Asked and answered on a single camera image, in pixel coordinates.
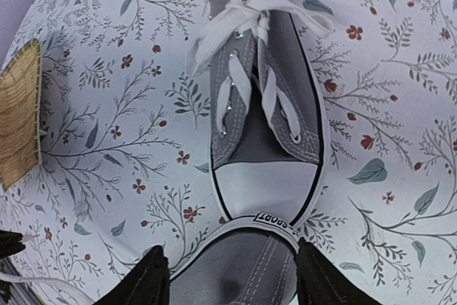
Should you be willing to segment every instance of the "wicker surface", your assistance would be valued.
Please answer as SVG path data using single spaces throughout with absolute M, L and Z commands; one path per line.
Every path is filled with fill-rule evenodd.
M 27 43 L 0 77 L 0 180 L 5 190 L 39 163 L 41 48 Z

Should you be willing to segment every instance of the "leafy branch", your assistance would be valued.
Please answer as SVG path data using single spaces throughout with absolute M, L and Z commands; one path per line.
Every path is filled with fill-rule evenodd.
M 317 209 L 311 212 L 303 225 L 303 231 L 308 240 L 320 249 L 326 249 L 328 253 L 335 250 L 333 236 L 328 230 L 339 225 L 346 224 L 346 217 L 330 217 L 324 213 L 317 213 Z
M 105 62 L 99 57 L 92 66 L 83 65 L 84 71 L 79 75 L 80 89 L 83 89 L 86 83 L 92 85 L 94 89 L 105 89 L 109 87 L 111 80 L 108 79 L 107 74 L 113 74 L 114 60 Z
M 146 223 L 149 224 L 152 232 L 154 233 L 159 227 L 168 224 L 171 227 L 171 231 L 176 233 L 175 237 L 182 241 L 181 256 L 170 268 L 170 271 L 177 270 L 185 260 L 189 259 L 208 235 L 208 228 L 206 227 L 203 231 L 199 231 L 198 236 L 190 244 L 188 243 L 189 224 L 194 223 L 195 218 L 201 216 L 201 210 L 205 209 L 205 206 L 195 205 L 195 207 L 189 206 L 188 208 L 184 206 L 191 198 L 191 192 L 189 184 L 184 185 L 184 190 L 172 188 L 165 195 L 160 194 L 157 196 L 157 194 L 154 194 L 146 205 L 147 212 L 152 217 L 152 220 Z
M 411 17 L 405 18 L 395 30 L 384 19 L 379 24 L 381 25 L 381 35 L 384 36 L 388 46 L 395 49 L 395 54 L 391 59 L 398 54 L 400 48 L 406 48 L 411 45 L 411 35 L 414 32 Z
M 310 49 L 314 55 L 311 59 L 313 70 L 318 78 L 325 79 L 340 79 L 340 70 L 349 64 L 348 55 L 350 50 L 337 51 L 338 43 L 331 42 L 328 46 L 324 46 L 321 39 L 316 40 L 316 48 Z
M 378 225 L 368 216 L 372 211 L 363 210 L 357 207 L 352 200 L 350 202 L 356 207 L 358 212 L 362 215 L 363 221 L 366 225 L 366 233 L 361 237 L 362 247 L 366 247 L 376 255 L 376 262 L 373 265 L 373 280 L 376 285 L 385 285 L 385 271 L 386 266 L 390 266 L 395 272 L 396 276 L 393 278 L 393 284 L 399 287 L 402 283 L 406 284 L 406 293 L 409 294 L 412 290 L 413 277 L 411 275 L 410 264 L 403 262 L 407 253 L 395 245 L 387 244 L 386 242 L 376 243 L 374 238 L 372 225 Z
M 432 294 L 435 292 L 443 292 L 443 296 L 441 297 L 440 301 L 437 305 L 452 305 L 455 304 L 454 301 L 454 294 L 457 293 L 457 272 L 453 276 L 448 276 L 446 274 L 443 275 L 443 281 L 439 281 L 438 279 L 433 280 L 433 286 L 429 286 L 428 289 L 431 291 Z
M 392 101 L 391 88 L 400 85 L 400 83 L 396 80 L 384 80 L 380 82 L 375 81 L 372 74 L 377 70 L 377 68 L 378 66 L 364 74 L 359 72 L 356 86 L 352 90 L 343 93 L 341 93 L 341 91 L 339 94 L 334 93 L 333 90 L 331 92 L 332 95 L 325 96 L 324 100 L 327 104 L 336 106 L 344 111 L 350 121 L 356 121 L 358 119 L 366 120 L 375 131 L 374 144 L 378 148 L 378 154 L 383 156 L 389 152 L 388 140 L 393 143 L 395 151 L 400 159 L 412 168 L 412 161 L 408 151 L 406 150 L 406 146 L 410 146 L 411 142 L 401 136 L 387 132 L 388 129 L 399 130 L 402 127 L 402 124 L 396 121 L 388 111 L 385 111 L 383 116 L 379 116 L 381 114 L 381 110 L 378 108 L 378 105 L 388 104 L 389 98 Z M 379 93 L 379 91 L 386 92 L 388 93 L 388 96 L 372 96 L 369 92 L 373 90 L 375 90 L 376 93 Z M 365 114 L 362 111 L 349 108 L 347 105 L 342 104 L 342 101 L 348 102 L 349 106 L 357 101 L 358 104 L 370 114 Z M 337 121 L 333 122 L 333 130 L 345 136 L 346 139 L 349 139 L 349 135 L 346 132 L 347 128 L 343 129 L 342 125 L 336 125 L 337 123 Z M 336 152 L 343 152 L 348 156 L 348 154 L 346 154 L 343 149 L 339 148 L 335 142 L 332 144 L 332 152 L 333 164 L 337 164 Z
M 84 138 L 86 133 L 84 131 L 78 133 L 79 127 L 77 126 L 77 124 L 84 124 L 86 123 L 87 119 L 94 121 L 95 115 L 97 115 L 100 111 L 100 105 L 98 105 L 92 111 L 89 110 L 89 108 L 90 104 L 86 106 L 86 108 L 83 110 L 81 114 L 77 115 L 74 109 L 72 107 L 69 107 L 65 111 L 64 119 L 62 120 L 57 136 L 54 135 L 54 142 L 50 144 L 48 148 L 43 148 L 43 153 L 49 153 L 65 134 L 70 134 L 75 139 Z
M 187 75 L 182 74 L 178 80 L 181 82 L 179 88 L 176 83 L 171 84 L 171 89 L 165 91 L 165 96 L 175 97 L 176 114 L 186 114 L 191 112 L 194 115 L 195 127 L 198 127 L 199 117 L 209 116 L 210 103 L 209 98 L 203 97 L 203 93 L 199 92 L 199 85 L 194 83 L 194 79 L 190 79 Z
M 122 280 L 125 275 L 127 275 L 127 273 L 132 270 L 135 265 L 139 262 L 139 258 L 138 259 L 135 259 L 134 261 L 132 262 L 125 262 L 125 261 L 122 261 L 120 257 L 118 257 L 115 253 L 114 253 L 114 248 L 112 246 L 110 246 L 109 244 L 107 244 L 102 238 L 101 236 L 99 235 L 100 237 L 100 240 L 102 241 L 102 243 L 104 244 L 106 250 L 108 251 L 108 255 L 109 255 L 109 262 L 108 262 L 108 268 L 109 270 L 117 275 L 119 277 L 119 280 Z M 118 262 L 121 266 L 123 266 L 124 268 L 128 269 L 127 272 L 123 273 L 121 271 L 118 270 L 118 267 L 116 266 L 116 262 Z

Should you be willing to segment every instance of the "shoelace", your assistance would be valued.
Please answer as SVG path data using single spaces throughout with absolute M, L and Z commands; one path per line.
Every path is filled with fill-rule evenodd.
M 329 19 L 320 15 L 310 15 L 305 9 L 288 0 L 230 0 L 226 8 L 215 16 L 201 31 L 194 41 L 188 55 L 187 68 L 191 76 L 207 68 L 214 55 L 223 47 L 231 35 L 243 37 L 251 30 L 258 42 L 262 40 L 268 46 L 269 11 L 279 10 L 295 14 L 309 29 L 321 37 L 333 31 Z M 230 53 L 228 76 L 222 82 L 216 100 L 216 127 L 220 135 L 225 136 L 224 117 L 231 110 L 229 99 L 232 87 L 236 87 L 242 102 L 249 110 L 251 99 L 251 79 L 240 62 L 237 51 Z M 287 95 L 276 85 L 276 74 L 267 66 L 265 88 L 262 90 L 262 108 L 268 125 L 271 123 L 276 102 L 281 105 L 281 113 L 287 120 L 292 141 L 301 141 L 301 127 L 298 115 Z

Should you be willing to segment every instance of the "high-top sneaker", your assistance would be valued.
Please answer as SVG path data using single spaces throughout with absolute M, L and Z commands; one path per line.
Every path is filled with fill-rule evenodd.
M 288 0 L 207 1 L 212 20 L 188 68 L 194 75 L 211 65 L 211 171 L 221 208 L 230 219 L 267 211 L 296 224 L 320 194 L 329 138 L 294 20 L 319 36 L 331 22 Z

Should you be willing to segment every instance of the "gray canvas sneaker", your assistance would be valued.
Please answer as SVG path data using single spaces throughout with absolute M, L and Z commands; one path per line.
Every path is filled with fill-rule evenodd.
M 319 36 L 331 22 L 288 0 L 207 1 L 212 20 L 188 69 L 211 65 L 210 160 L 221 208 L 229 219 L 265 211 L 297 224 L 320 194 L 329 138 L 294 21 Z
M 170 305 L 288 305 L 299 237 L 282 223 L 258 214 L 219 227 L 171 276 Z

